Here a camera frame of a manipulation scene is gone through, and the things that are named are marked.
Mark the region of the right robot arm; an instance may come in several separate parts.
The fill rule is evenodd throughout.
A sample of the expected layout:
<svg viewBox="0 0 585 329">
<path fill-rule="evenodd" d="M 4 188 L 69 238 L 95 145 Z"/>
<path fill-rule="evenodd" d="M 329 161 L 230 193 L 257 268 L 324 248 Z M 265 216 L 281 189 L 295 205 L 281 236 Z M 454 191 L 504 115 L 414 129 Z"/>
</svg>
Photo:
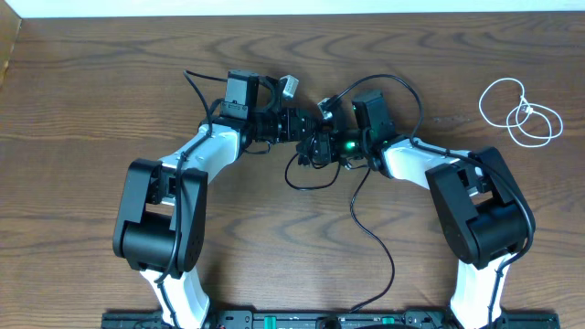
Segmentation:
<svg viewBox="0 0 585 329">
<path fill-rule="evenodd" d="M 346 124 L 338 95 L 320 102 L 322 116 L 298 115 L 288 127 L 299 139 L 307 165 L 349 166 L 364 160 L 369 171 L 427 189 L 445 240 L 458 258 L 450 301 L 463 328 L 494 328 L 509 267 L 534 241 L 536 223 L 503 156 L 494 147 L 457 151 L 402 134 L 383 93 L 371 90 L 352 100 L 356 127 Z"/>
</svg>

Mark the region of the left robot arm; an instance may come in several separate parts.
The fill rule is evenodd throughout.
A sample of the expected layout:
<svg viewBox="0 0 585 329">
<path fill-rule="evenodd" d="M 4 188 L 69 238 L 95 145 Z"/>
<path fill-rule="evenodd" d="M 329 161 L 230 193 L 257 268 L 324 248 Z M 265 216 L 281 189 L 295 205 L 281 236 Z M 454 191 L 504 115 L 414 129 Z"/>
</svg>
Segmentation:
<svg viewBox="0 0 585 329">
<path fill-rule="evenodd" d="M 112 249 L 148 280 L 174 328 L 202 328 L 211 301 L 196 264 L 205 237 L 207 188 L 253 142 L 296 142 L 310 132 L 308 113 L 283 106 L 298 80 L 232 70 L 224 97 L 202 103 L 197 134 L 156 161 L 138 158 L 128 167 Z"/>
</svg>

